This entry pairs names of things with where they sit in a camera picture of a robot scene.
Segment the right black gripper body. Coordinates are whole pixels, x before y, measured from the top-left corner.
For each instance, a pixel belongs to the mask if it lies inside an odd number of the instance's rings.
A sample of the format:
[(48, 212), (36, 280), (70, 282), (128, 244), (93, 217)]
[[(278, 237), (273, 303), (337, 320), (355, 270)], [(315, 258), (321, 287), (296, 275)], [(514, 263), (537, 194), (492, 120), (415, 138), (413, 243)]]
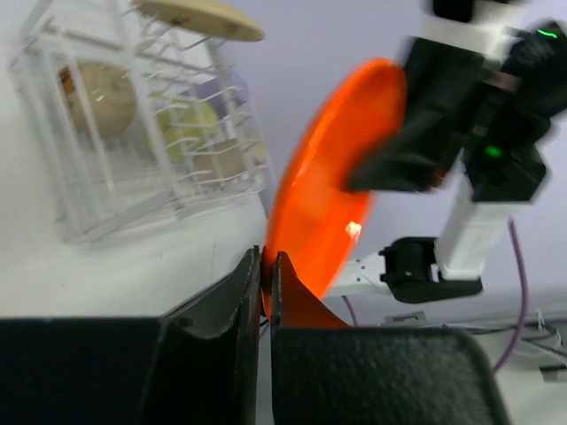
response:
[(558, 114), (558, 41), (528, 35), (503, 62), (416, 38), (404, 64), (405, 122), (446, 112), (463, 135), (464, 173), (475, 195), (532, 195), (547, 167), (536, 143)]

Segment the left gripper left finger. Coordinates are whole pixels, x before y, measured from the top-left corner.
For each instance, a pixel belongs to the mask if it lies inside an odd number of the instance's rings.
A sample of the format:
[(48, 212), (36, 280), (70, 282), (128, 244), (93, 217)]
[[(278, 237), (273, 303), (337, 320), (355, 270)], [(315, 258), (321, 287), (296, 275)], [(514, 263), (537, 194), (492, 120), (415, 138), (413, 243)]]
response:
[(1, 322), (4, 424), (253, 424), (260, 251), (162, 316)]

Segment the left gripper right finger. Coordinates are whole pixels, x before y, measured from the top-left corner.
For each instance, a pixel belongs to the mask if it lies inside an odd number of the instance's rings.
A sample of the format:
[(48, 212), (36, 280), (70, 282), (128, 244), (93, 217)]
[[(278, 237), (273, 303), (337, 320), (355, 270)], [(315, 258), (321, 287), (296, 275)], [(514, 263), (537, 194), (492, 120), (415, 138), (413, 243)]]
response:
[(272, 411), (277, 424), (506, 424), (477, 342), (453, 328), (352, 327), (272, 268)]

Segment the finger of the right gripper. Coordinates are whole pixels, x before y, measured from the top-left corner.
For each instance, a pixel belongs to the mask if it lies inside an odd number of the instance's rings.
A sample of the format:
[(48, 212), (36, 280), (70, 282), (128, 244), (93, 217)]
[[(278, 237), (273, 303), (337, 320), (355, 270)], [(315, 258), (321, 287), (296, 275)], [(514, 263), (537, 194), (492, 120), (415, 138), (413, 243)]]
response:
[(352, 192), (427, 192), (439, 187), (463, 146), (446, 112), (427, 110), (362, 156), (346, 180)]

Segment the orange plate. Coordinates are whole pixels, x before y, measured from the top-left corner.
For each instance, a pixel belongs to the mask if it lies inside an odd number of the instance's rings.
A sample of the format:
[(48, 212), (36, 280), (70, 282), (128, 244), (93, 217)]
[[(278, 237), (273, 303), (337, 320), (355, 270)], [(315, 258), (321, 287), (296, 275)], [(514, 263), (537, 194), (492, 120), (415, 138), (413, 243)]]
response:
[(321, 103), (280, 180), (268, 217), (265, 269), (284, 252), (307, 290), (324, 298), (373, 206), (369, 192), (347, 191), (348, 176), (365, 154), (399, 131), (405, 101), (402, 67), (372, 58)]

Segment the beige plastic cup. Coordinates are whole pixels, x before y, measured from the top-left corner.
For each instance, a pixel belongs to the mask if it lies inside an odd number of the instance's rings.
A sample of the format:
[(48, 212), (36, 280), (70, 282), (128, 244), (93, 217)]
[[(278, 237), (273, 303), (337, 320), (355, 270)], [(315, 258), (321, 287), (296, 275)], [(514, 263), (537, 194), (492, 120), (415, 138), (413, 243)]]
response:
[(231, 138), (211, 147), (199, 148), (192, 161), (201, 186), (220, 189), (249, 170), (266, 166), (268, 158), (268, 146), (262, 137), (258, 133), (251, 133), (242, 142)]

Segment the light green mug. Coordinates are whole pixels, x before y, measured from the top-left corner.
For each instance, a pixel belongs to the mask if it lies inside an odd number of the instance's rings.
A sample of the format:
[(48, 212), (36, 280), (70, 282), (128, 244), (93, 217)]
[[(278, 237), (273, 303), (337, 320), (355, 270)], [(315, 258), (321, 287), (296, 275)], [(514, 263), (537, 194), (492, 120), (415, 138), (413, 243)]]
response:
[(172, 163), (183, 162), (183, 154), (193, 152), (214, 139), (220, 118), (206, 101), (170, 97), (162, 92), (150, 93), (165, 151)]

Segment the beige floral saucer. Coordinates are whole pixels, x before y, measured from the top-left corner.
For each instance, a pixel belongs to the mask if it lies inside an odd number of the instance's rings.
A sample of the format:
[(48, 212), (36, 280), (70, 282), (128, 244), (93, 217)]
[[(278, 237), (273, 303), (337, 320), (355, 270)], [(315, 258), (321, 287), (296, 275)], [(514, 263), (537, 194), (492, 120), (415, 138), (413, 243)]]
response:
[(131, 4), (144, 16), (202, 35), (248, 43), (265, 38), (255, 19), (222, 1), (142, 0)]

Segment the white floral bowl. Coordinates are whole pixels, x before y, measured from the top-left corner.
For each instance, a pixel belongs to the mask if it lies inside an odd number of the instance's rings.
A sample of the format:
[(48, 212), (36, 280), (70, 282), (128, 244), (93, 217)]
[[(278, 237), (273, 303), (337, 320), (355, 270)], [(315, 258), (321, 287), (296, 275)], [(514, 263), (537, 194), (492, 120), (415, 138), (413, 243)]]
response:
[[(98, 134), (104, 138), (121, 135), (136, 116), (136, 95), (127, 72), (97, 61), (79, 64)], [(85, 111), (68, 66), (58, 72), (69, 112), (77, 130), (89, 132)]]

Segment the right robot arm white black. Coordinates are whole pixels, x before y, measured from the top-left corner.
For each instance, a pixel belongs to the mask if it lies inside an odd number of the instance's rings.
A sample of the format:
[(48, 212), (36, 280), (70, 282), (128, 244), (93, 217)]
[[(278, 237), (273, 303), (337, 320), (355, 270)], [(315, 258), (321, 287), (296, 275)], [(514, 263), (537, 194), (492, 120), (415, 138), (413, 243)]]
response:
[(523, 1), (429, 1), (408, 46), (400, 131), (364, 154), (346, 186), (426, 192), (455, 163), (462, 178), (440, 236), (403, 237), (349, 263), (332, 296), (406, 304), (479, 294), (489, 254), (547, 178), (537, 144), (566, 108), (566, 26), (517, 28)]

